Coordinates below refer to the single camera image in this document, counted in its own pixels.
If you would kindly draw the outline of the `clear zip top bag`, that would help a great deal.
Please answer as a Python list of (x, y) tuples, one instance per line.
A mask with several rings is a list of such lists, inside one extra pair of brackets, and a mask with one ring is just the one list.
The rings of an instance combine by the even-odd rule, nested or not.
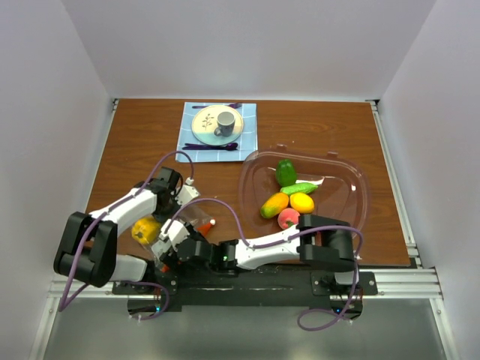
[[(192, 205), (188, 209), (184, 210), (179, 215), (179, 220), (188, 222), (197, 230), (202, 236), (206, 236), (212, 227), (216, 224), (216, 220), (205, 211), (203, 211), (198, 205)], [(160, 269), (161, 272), (168, 272), (170, 270), (168, 265), (165, 265), (160, 260), (160, 255), (156, 250), (153, 249), (153, 246), (159, 241), (159, 234), (156, 239), (156, 242), (143, 245), (143, 247), (151, 254), (154, 259), (155, 266)]]

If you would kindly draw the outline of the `fake yellow pepper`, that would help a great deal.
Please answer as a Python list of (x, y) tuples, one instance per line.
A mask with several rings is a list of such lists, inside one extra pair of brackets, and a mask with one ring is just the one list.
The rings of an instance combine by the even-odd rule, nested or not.
[(150, 245), (156, 242), (161, 231), (161, 224), (152, 216), (139, 219), (132, 227), (130, 234), (132, 238), (141, 245)]

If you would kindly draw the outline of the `fake orange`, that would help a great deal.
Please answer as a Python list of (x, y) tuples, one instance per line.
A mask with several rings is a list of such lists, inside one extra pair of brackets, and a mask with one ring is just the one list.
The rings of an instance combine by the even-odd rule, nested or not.
[(260, 208), (260, 215), (265, 219), (271, 219), (279, 215), (288, 207), (290, 198), (283, 192), (278, 192), (270, 196)]

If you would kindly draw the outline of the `fake red peach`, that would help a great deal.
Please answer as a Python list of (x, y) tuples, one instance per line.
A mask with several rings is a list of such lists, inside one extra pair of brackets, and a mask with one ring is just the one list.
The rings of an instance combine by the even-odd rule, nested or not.
[(277, 216), (278, 226), (282, 229), (288, 229), (291, 226), (295, 226), (299, 223), (300, 213), (294, 208), (285, 208)]

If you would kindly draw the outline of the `fake yellow lemon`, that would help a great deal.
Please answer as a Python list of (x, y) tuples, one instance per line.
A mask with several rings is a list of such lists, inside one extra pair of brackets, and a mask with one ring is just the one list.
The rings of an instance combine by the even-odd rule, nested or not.
[(310, 214), (315, 209), (314, 200), (305, 193), (294, 193), (289, 197), (290, 206), (300, 214)]

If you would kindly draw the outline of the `fake green broccoli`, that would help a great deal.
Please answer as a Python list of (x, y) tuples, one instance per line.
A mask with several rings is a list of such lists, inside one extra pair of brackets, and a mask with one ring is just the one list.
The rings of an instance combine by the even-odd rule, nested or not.
[(290, 159), (283, 159), (277, 163), (275, 178), (282, 188), (296, 183), (297, 173)]

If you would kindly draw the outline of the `fake green cucumber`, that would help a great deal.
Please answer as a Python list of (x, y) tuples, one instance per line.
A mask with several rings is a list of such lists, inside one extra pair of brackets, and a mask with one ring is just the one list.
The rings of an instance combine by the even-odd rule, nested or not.
[(311, 194), (317, 188), (318, 186), (316, 184), (313, 184), (310, 182), (300, 182), (300, 183), (295, 183), (286, 187), (282, 187), (280, 189), (280, 192), (286, 194), (287, 196), (291, 196), (297, 193)]

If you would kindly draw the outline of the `clear pink plastic bowl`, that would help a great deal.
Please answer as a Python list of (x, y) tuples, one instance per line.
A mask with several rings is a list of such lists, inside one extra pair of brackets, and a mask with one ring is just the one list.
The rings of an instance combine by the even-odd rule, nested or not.
[(245, 236), (267, 236), (279, 232), (277, 217), (265, 219), (260, 208), (273, 194), (281, 192), (275, 178), (278, 162), (290, 159), (297, 173), (295, 183), (318, 186), (308, 194), (315, 203), (310, 214), (333, 218), (362, 230), (368, 218), (370, 188), (366, 175), (352, 162), (334, 152), (326, 155), (302, 154), (279, 145), (247, 156), (238, 182), (238, 201)]

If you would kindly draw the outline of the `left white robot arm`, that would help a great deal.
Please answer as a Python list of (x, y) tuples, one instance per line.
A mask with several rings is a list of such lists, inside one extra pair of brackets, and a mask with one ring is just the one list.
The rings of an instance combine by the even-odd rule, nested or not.
[(89, 214), (74, 212), (67, 219), (53, 269), (84, 284), (102, 287), (110, 281), (128, 281), (139, 294), (150, 293), (155, 276), (149, 262), (136, 256), (118, 255), (118, 237), (139, 219), (152, 217), (163, 223), (179, 209), (175, 200), (179, 172), (163, 167), (157, 178), (138, 183), (117, 202)]

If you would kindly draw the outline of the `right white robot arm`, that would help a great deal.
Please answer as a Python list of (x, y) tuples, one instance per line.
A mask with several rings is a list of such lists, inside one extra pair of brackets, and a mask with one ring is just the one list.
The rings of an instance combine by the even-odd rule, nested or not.
[(176, 272), (184, 266), (219, 276), (236, 277), (270, 263), (298, 260), (312, 268), (337, 273), (339, 293), (352, 294), (361, 285), (356, 272), (353, 233), (347, 223), (317, 215), (302, 215), (296, 225), (257, 238), (246, 238), (235, 219), (239, 238), (211, 244), (189, 223), (169, 219), (161, 227), (153, 254), (157, 261)]

